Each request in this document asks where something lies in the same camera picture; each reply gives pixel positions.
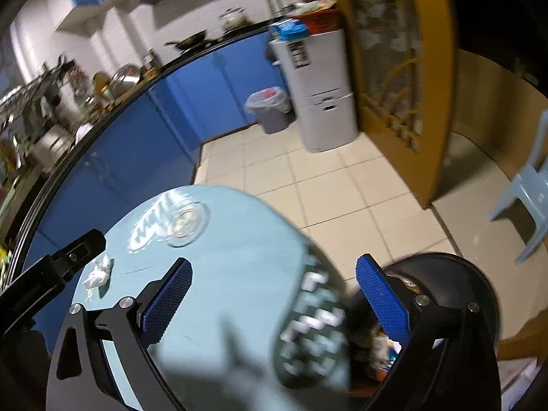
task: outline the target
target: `blue textured pad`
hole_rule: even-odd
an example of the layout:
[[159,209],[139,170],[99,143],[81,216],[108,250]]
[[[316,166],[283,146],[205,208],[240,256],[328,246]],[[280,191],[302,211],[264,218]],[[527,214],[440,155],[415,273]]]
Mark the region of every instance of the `blue textured pad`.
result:
[[370,255],[358,258],[356,280],[388,338],[406,344],[411,336],[407,310]]
[[192,266],[185,261],[160,288],[141,315],[140,340],[144,348],[160,341],[191,284]]

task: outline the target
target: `trash can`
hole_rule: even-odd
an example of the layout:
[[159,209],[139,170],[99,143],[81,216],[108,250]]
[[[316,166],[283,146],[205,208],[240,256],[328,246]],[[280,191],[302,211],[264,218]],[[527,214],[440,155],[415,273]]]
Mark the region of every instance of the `trash can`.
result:
[[286,92],[278,86],[251,94],[246,101],[246,110],[257,117],[267,134],[277,133],[289,126],[291,104]]

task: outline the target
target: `red basket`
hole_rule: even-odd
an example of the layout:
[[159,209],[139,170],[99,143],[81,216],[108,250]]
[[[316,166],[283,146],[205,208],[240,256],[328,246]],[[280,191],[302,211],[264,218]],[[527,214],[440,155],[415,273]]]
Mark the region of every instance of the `red basket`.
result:
[[291,15],[291,18],[301,20],[308,28],[310,34],[323,34],[340,29],[340,17],[338,9],[323,9],[301,15]]

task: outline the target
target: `frying pan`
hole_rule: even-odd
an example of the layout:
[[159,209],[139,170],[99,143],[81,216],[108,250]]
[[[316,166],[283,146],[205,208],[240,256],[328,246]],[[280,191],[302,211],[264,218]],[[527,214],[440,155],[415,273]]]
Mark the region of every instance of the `frying pan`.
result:
[[202,41],[204,41],[206,39],[206,32],[206,30],[203,30],[201,32],[198,32],[197,34],[191,35],[183,41],[168,41],[167,43],[164,43],[164,45],[173,45],[173,47],[178,49],[179,51],[186,51],[188,48],[199,45]]

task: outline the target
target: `black countertop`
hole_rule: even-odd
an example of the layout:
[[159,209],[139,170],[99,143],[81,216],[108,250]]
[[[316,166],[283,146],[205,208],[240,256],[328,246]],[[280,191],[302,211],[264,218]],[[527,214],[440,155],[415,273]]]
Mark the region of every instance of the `black countertop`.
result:
[[92,146],[103,131],[109,127],[116,117],[118,117],[141,95],[151,89],[156,83],[166,78],[171,73],[177,71],[179,68],[213,51],[217,51],[218,49],[231,45],[232,43],[252,37],[253,35],[267,32],[270,23],[272,23],[272,20],[256,23],[253,25],[253,29],[246,30],[241,34],[237,34],[229,38],[221,38],[219,42],[216,42],[215,44],[208,46],[207,48],[198,51],[191,56],[183,55],[182,57],[178,57],[177,59],[167,63],[162,67],[160,73],[156,77],[149,80],[139,91],[136,91],[124,102],[114,108],[109,116],[106,116],[94,125],[94,127],[82,138],[78,145],[76,145],[72,151],[70,151],[69,154],[61,160],[61,162],[58,162],[56,169],[50,175],[32,203],[32,207],[29,209],[25,220],[23,221],[23,225],[17,235],[17,244],[15,251],[13,252],[12,262],[8,268],[7,284],[11,283],[12,280],[21,273],[32,238],[34,237],[36,230],[38,229],[38,225],[46,213],[46,210],[57,190],[65,178],[69,175],[78,160]]

